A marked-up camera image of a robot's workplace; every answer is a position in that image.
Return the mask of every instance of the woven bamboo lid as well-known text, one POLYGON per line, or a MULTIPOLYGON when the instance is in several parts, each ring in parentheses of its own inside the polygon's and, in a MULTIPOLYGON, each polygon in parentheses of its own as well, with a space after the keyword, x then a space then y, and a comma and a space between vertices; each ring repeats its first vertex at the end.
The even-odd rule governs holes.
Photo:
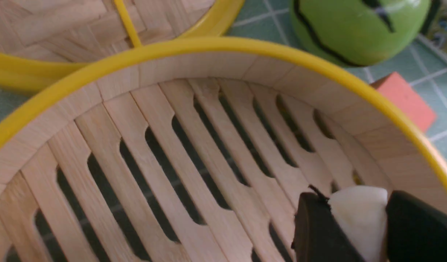
MULTIPOLYGON (((124 0, 142 44, 173 39, 215 0, 124 0)), ((90 62, 132 48, 113 0, 0 0, 0 52, 90 62)))

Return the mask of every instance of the bamboo steamer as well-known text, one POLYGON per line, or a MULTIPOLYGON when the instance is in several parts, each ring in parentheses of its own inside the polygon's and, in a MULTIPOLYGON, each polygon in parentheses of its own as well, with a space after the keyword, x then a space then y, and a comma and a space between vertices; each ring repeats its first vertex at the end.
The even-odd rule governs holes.
POLYGON ((0 261, 289 261, 309 183, 447 213, 446 162, 341 68, 256 40, 149 45, 0 124, 0 261))
MULTIPOLYGON (((0 52, 42 61, 85 63, 128 50, 132 48, 132 43, 114 2, 0 0, 0 52)), ((194 31, 200 30, 202 23, 209 27, 209 20, 216 20, 215 16, 218 15, 203 16, 214 2, 123 1, 142 44, 171 40, 193 27, 194 31)), ((220 2, 242 4, 240 0, 220 2)), ((236 14, 237 10, 226 15, 235 18, 236 14)))

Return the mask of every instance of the teal tile floor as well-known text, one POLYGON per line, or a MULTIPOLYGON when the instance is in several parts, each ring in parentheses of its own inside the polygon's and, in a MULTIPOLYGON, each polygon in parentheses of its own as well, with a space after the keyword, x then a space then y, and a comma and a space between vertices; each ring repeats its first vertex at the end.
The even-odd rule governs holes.
MULTIPOLYGON (((228 35, 272 41, 303 49, 291 28, 288 0, 246 0, 228 35)), ((347 68, 371 83, 397 71, 434 109, 438 119, 427 136, 447 159, 447 65, 419 42, 381 64, 367 68, 347 68)), ((0 91, 0 121, 27 98, 0 91)))

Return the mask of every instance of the black object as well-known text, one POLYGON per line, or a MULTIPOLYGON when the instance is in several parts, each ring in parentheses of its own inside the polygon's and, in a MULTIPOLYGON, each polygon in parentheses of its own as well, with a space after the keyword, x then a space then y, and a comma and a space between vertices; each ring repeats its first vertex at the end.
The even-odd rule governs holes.
POLYGON ((295 215, 295 239, 291 248, 297 262, 364 262, 335 221, 326 198, 304 192, 295 215))
POLYGON ((390 262, 447 261, 447 215, 403 191, 387 205, 390 262))

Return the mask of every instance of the white object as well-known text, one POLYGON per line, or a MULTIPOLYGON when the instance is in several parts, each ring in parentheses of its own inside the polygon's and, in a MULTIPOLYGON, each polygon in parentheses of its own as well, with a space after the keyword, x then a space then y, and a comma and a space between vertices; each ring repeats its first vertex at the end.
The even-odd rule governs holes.
POLYGON ((333 217, 366 262, 386 261, 387 191, 353 186, 331 195, 333 217))

